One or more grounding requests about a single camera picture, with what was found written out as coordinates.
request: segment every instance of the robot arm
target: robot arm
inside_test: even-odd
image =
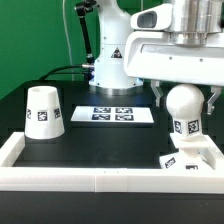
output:
[[[75,11],[78,14],[80,25],[82,27],[82,33],[83,33],[83,38],[85,42],[85,48],[86,48],[86,59],[87,63],[93,64],[94,63],[94,57],[92,54],[92,49],[90,45],[90,40],[89,40],[89,34],[86,26],[86,20],[85,20],[85,15],[89,12],[93,11],[93,6],[96,4],[96,1],[94,0],[85,0],[81,3],[77,3],[75,6]]]
[[[161,81],[212,86],[207,113],[224,86],[223,1],[169,0],[137,13],[131,25],[138,31],[126,43],[124,69],[128,76],[151,79],[157,97]]]

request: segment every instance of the black cable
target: black cable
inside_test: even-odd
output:
[[[66,70],[66,69],[72,69],[72,68],[82,68],[82,65],[68,65],[68,66],[55,68],[55,69],[49,71],[46,75],[40,77],[39,80],[45,80],[48,76],[50,76],[52,74],[55,74],[56,72],[59,72],[59,71],[62,71],[62,70]]]

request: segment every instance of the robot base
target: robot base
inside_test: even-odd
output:
[[[93,92],[99,92],[99,93],[111,95],[111,96],[116,96],[116,95],[122,96],[122,95],[130,95],[132,93],[141,92],[143,89],[143,85],[134,86],[127,89],[103,88],[103,87],[94,86],[94,85],[90,85],[89,88],[90,88],[90,91],[93,91]]]

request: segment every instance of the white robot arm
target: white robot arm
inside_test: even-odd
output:
[[[131,16],[118,7],[117,0],[88,2],[90,10],[92,5],[96,7],[100,21],[100,55],[94,62],[94,78],[89,82],[90,89],[109,95],[125,95],[136,91],[143,82],[139,78],[127,76],[124,71],[125,44],[133,32],[130,27]]]
[[[212,86],[208,114],[224,86],[223,1],[169,0],[132,16],[125,49],[128,76],[151,79],[157,105],[161,81]]]

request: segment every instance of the cable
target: cable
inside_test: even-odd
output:
[[[70,39],[69,39],[69,35],[68,35],[68,26],[67,26],[67,21],[66,21],[65,3],[66,3],[66,0],[63,0],[62,12],[63,12],[64,30],[65,30],[65,36],[66,36],[66,41],[67,41],[67,45],[68,45],[68,54],[69,54],[70,65],[73,65],[72,49],[71,49],[71,43],[70,43]]]
[[[62,71],[62,70],[66,70],[66,69],[72,69],[72,68],[82,68],[82,65],[68,65],[68,66],[55,68],[55,69],[49,71],[46,75],[40,77],[39,80],[45,80],[48,76],[50,76],[52,74],[56,74],[56,72],[59,72],[59,71]]]
[[[143,2],[144,0],[141,0],[141,11],[143,11],[144,10],[144,2]]]

